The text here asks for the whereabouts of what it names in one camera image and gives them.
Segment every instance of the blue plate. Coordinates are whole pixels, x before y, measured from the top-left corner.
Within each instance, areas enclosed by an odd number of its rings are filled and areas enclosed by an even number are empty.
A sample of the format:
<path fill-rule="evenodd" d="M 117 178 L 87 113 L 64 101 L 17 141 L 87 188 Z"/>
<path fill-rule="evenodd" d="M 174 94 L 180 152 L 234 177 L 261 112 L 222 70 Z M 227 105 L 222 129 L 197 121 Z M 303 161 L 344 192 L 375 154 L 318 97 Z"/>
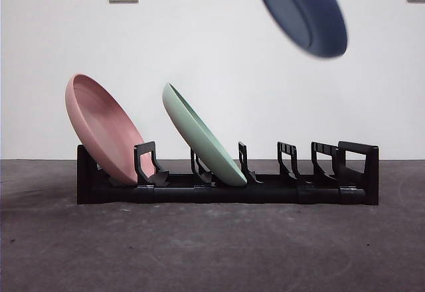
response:
<path fill-rule="evenodd" d="M 301 48 L 320 57 L 347 49 L 347 31 L 336 0 L 263 0 L 282 30 Z"/>

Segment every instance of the pink bowl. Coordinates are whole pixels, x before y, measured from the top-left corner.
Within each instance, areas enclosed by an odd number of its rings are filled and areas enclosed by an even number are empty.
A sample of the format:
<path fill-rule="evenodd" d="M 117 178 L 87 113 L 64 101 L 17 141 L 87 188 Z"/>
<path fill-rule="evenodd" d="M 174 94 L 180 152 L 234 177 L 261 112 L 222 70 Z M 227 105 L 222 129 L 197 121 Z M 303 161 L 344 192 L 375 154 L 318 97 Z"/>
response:
<path fill-rule="evenodd" d="M 65 104 L 77 136 L 99 166 L 121 183 L 137 184 L 133 148 L 144 142 L 117 101 L 96 81 L 77 74 L 66 87 Z M 155 173 L 150 154 L 142 155 L 141 168 L 148 177 Z"/>

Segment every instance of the mint green plate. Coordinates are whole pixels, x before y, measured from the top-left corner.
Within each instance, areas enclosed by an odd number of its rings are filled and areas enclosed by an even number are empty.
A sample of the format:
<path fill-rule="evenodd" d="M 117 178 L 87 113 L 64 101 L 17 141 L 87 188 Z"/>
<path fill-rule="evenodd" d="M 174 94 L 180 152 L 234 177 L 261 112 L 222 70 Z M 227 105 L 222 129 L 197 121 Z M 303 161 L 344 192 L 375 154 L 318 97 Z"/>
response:
<path fill-rule="evenodd" d="M 162 101 L 177 131 L 202 162 L 222 182 L 230 186 L 246 185 L 246 178 L 232 157 L 170 83 L 164 87 Z"/>

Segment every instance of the plate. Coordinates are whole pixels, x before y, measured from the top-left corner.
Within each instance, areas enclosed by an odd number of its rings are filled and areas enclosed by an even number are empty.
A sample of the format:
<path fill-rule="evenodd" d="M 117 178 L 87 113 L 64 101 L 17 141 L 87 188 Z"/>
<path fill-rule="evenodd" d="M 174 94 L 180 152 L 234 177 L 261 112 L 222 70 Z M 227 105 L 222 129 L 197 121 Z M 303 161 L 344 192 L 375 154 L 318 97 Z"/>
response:
<path fill-rule="evenodd" d="M 222 182 L 230 186 L 246 185 L 246 178 L 232 157 L 171 84 L 164 87 L 162 100 L 177 131 L 201 161 Z"/>
<path fill-rule="evenodd" d="M 320 57 L 347 49 L 347 30 L 336 0 L 263 0 L 280 28 L 301 48 Z"/>
<path fill-rule="evenodd" d="M 117 181 L 137 184 L 133 149 L 144 142 L 117 101 L 96 81 L 77 74 L 66 87 L 65 104 L 90 156 Z M 148 177 L 155 173 L 150 154 L 142 155 L 141 168 Z"/>

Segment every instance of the concrete floor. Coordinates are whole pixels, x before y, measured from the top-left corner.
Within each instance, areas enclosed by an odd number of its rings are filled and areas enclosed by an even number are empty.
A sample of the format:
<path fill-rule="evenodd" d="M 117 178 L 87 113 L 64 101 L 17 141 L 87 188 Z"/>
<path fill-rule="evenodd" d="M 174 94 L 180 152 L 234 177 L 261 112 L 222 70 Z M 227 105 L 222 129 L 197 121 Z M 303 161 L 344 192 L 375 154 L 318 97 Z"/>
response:
<path fill-rule="evenodd" d="M 425 161 L 381 162 L 380 206 L 77 206 L 74 161 L 1 166 L 4 292 L 425 291 Z"/>

